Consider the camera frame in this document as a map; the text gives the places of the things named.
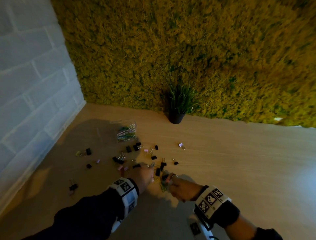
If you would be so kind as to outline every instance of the right hand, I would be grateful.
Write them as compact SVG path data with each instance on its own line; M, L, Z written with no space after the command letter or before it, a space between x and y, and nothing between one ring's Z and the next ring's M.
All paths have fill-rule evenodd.
M178 178L177 175L174 173L169 174L166 179L166 183L169 184L170 180L172 180L172 184L169 188L170 193L172 194L172 196L182 202L196 201L196 199L198 198L198 194L203 187L202 185L199 185L197 183Z

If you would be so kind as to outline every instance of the wrist band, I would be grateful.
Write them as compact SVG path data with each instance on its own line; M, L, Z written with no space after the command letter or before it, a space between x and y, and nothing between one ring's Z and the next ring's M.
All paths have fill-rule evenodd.
M137 205L138 188L135 182L127 178L120 178L109 187L115 189L121 196L124 204L124 218L126 218Z
M211 186L197 198L194 212L207 230L210 230L214 223L225 228L234 223L240 213L239 209L230 201L229 197Z

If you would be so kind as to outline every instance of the black plant pot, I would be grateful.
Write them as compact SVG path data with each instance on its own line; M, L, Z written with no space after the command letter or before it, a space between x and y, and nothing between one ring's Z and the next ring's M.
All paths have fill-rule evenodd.
M182 121L184 115L185 113L177 114L177 113L169 112L169 121L173 124L179 124Z

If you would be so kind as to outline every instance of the potted plant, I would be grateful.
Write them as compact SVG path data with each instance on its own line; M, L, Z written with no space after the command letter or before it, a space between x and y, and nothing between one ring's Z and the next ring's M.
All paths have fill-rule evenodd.
M190 113L197 104L195 91L187 85L170 85L167 92L169 104L169 121L179 124L186 113Z

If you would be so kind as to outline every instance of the left hand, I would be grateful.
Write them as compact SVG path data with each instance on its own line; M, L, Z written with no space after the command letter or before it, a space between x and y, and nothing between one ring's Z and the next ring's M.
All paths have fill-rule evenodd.
M132 169L127 177L134 180L139 194L141 194L154 181L154 167L148 167L147 164L141 163L141 166Z

